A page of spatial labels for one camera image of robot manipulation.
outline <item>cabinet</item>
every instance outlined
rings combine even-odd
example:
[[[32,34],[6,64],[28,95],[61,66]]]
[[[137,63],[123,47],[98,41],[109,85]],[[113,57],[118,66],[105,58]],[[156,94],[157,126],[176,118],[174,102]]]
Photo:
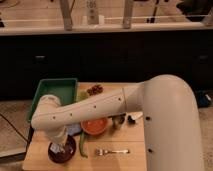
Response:
[[[43,78],[140,82],[175,74],[213,88],[213,30],[0,37],[0,98],[32,98]]]

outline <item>fork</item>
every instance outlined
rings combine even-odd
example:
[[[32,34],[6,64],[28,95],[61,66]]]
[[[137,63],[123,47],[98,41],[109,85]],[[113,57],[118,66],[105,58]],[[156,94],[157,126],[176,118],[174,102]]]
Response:
[[[106,155],[106,154],[115,154],[115,153],[120,153],[120,154],[128,154],[130,153],[130,150],[129,149],[126,149],[126,150],[105,150],[105,149],[95,149],[95,154],[97,156],[103,156],[103,155]]]

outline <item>green vegetable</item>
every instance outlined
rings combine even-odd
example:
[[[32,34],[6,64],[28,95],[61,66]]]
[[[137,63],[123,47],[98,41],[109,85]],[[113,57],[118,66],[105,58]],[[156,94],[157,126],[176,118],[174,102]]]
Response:
[[[86,133],[82,131],[80,135],[80,141],[79,141],[79,151],[82,157],[88,158],[87,154],[84,152],[84,142],[86,139]]]

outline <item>floor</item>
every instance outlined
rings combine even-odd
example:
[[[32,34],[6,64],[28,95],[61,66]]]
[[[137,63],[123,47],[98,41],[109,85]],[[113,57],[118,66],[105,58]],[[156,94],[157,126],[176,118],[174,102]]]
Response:
[[[82,24],[86,15],[85,0],[77,0],[72,12],[74,24]],[[160,2],[156,22],[188,21],[175,7],[179,0]],[[121,23],[124,0],[99,0],[99,14],[105,16],[106,23]],[[146,23],[154,9],[154,0],[135,2],[133,21]],[[0,4],[0,17],[6,27],[47,27],[63,25],[59,0],[5,0]],[[0,112],[27,137],[29,123],[26,121],[31,100],[0,102]],[[200,109],[200,123],[206,171],[213,170],[213,107]],[[0,117],[0,153],[16,148],[24,148],[26,142]],[[0,171],[21,171],[22,161],[0,160]]]
[[[0,102],[0,112],[4,114],[27,137],[29,123],[26,116],[31,106],[31,100]],[[213,170],[213,106],[200,108],[200,125],[203,141],[204,161],[206,171]],[[11,127],[0,118],[0,152],[20,147],[26,147],[24,142]],[[0,171],[22,171],[22,160],[0,159]]]
[[[98,0],[99,15],[106,24],[121,24],[124,0]],[[188,21],[176,8],[180,0],[160,1],[156,22]],[[146,23],[154,11],[155,0],[135,1],[133,23]],[[6,0],[0,3],[0,17],[6,27],[63,26],[59,0]],[[74,25],[81,25],[86,16],[85,0],[75,1],[72,11]]]

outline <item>wooden table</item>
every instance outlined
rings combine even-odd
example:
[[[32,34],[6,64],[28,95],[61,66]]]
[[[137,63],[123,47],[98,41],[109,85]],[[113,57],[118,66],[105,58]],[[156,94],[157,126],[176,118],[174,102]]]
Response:
[[[78,94],[92,87],[95,83],[79,83]],[[126,85],[126,83],[101,83],[104,91]],[[78,146],[79,136],[75,137]],[[98,137],[88,136],[84,144],[88,158],[80,156],[77,148],[74,157],[65,164],[53,163],[47,154],[49,140],[43,132],[35,131],[32,142],[23,163],[23,170],[28,171],[146,171],[146,156],[144,144],[143,120],[139,119],[136,125],[129,125],[127,119],[120,130],[112,128],[109,119],[107,130]],[[130,149],[130,154],[109,154],[95,156],[96,148],[111,150]]]

